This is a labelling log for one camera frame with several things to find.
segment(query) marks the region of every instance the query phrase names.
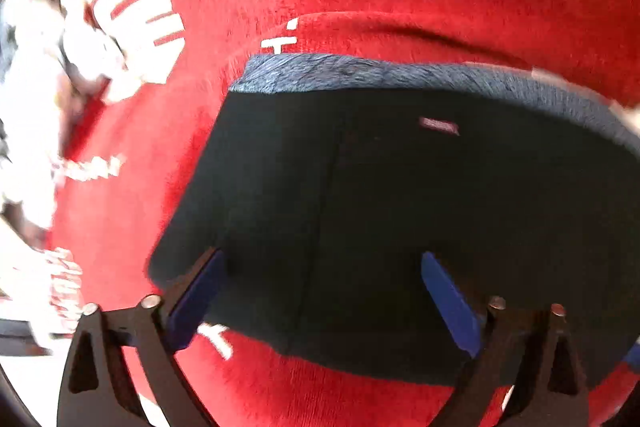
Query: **black garment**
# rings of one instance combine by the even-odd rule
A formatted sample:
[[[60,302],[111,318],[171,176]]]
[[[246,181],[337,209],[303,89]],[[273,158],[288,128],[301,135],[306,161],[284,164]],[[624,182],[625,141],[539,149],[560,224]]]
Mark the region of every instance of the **black garment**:
[[[433,251],[481,295],[562,303],[593,386],[640,332],[638,222],[638,158],[566,118],[458,90],[231,92],[149,270],[166,286],[220,247],[208,321],[450,385],[466,353],[420,279]]]

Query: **red cloth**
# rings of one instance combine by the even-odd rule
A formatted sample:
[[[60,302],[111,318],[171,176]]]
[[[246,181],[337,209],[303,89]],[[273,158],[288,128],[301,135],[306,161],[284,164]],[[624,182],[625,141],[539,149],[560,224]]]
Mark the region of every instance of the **red cloth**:
[[[100,0],[89,1],[97,12]],[[136,4],[117,1],[122,3],[106,11],[115,23]],[[166,84],[145,85],[110,107],[95,103],[68,151],[79,162],[124,158],[117,177],[66,182],[51,234],[51,246],[71,250],[84,270],[85,299],[104,309],[129,307],[154,291],[145,276],[148,257],[190,179],[228,85],[251,54],[273,52],[260,47],[263,39],[295,37],[283,52],[537,66],[623,104],[640,102],[640,0],[171,2],[184,31],[155,44],[184,38],[184,48]],[[287,28],[295,17],[297,25]],[[117,31],[118,42],[127,37],[126,26]],[[178,361],[223,427],[425,426],[450,393],[329,371],[278,356],[232,331],[222,336],[233,347],[231,359],[198,337]],[[139,368],[133,375],[144,392]],[[503,395],[495,397],[485,425],[498,418]]]

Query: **metal screw head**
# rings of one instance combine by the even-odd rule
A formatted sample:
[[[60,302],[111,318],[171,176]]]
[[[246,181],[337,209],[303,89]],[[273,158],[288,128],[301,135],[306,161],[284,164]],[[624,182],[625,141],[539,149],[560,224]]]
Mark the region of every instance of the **metal screw head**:
[[[491,306],[491,308],[493,308],[494,310],[504,310],[507,308],[507,301],[502,297],[494,295],[489,301],[489,306]]]
[[[566,311],[564,311],[564,306],[562,306],[562,304],[551,304],[551,312],[558,317],[564,317],[566,315]]]
[[[158,306],[158,304],[162,301],[162,298],[159,295],[147,295],[142,301],[140,301],[140,305],[145,309],[151,309]]]
[[[84,308],[82,308],[82,315],[93,315],[98,311],[98,304],[90,302]]]

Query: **white surface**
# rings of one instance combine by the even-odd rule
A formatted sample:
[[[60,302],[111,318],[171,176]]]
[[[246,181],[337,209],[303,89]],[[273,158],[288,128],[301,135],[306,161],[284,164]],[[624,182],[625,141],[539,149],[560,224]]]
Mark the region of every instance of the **white surface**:
[[[57,341],[51,357],[0,357],[9,381],[42,427],[56,427],[58,393],[68,345],[69,341]],[[158,406],[140,398],[152,425],[168,427]]]

